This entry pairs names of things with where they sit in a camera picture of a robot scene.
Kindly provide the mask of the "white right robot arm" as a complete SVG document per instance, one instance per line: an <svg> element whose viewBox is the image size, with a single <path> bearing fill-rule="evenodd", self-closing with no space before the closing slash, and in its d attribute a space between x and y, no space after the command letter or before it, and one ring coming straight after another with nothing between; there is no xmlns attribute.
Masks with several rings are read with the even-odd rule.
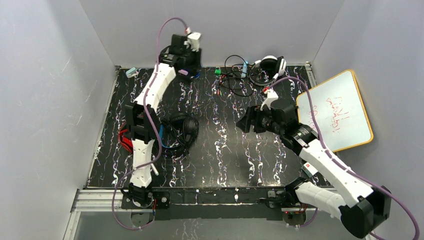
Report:
<svg viewBox="0 0 424 240"><path fill-rule="evenodd" d="M349 174L349 167L322 145L317 132L299 122L297 107L272 108L278 96L271 89L265 94L262 104L248 107L236 126L244 133L253 130L257 134L276 134L286 148L312 165L336 189L332 192L299 177L281 193L269 197L269 202L282 200L285 204L317 207L340 220L349 233L360 239L387 220L391 207L387 189Z"/></svg>

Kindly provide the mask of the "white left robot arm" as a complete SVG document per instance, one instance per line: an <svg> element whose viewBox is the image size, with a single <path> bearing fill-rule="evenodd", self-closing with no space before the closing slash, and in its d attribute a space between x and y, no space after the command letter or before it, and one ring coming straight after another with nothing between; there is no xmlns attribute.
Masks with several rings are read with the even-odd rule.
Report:
<svg viewBox="0 0 424 240"><path fill-rule="evenodd" d="M130 184L147 188L152 182L151 164L154 142L160 139L157 108L177 76L193 78L200 73L202 34L173 34L171 44L158 53L156 65L145 87L135 100L125 106L125 120L133 148L133 173Z"/></svg>

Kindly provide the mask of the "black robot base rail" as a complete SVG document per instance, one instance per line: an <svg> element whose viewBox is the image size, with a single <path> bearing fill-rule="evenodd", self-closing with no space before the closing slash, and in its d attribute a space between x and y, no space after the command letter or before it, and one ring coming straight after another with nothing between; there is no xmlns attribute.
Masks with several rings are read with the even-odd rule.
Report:
<svg viewBox="0 0 424 240"><path fill-rule="evenodd" d="M154 187L159 221L179 219L266 219L281 221L298 211L283 187Z"/></svg>

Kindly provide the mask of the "blue black headphones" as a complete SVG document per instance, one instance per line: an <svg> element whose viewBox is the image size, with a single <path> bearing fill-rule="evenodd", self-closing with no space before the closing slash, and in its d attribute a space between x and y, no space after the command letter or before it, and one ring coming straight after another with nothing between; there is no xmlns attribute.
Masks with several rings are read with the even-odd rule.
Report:
<svg viewBox="0 0 424 240"><path fill-rule="evenodd" d="M159 130L162 154L168 158L189 154L190 147L198 137L199 129L199 120L193 114L178 112L169 118L163 118ZM169 139L175 139L175 145L166 146L164 135L168 135Z"/></svg>

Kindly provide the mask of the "red headphones with cable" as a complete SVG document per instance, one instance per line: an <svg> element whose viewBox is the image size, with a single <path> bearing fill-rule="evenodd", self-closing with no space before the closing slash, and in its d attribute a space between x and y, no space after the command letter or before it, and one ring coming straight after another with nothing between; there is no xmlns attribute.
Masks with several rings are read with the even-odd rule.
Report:
<svg viewBox="0 0 424 240"><path fill-rule="evenodd" d="M118 141L121 146L128 151L129 153L133 153L133 143L131 139L131 132L129 130L128 124L126 121L122 123L118 131Z"/></svg>

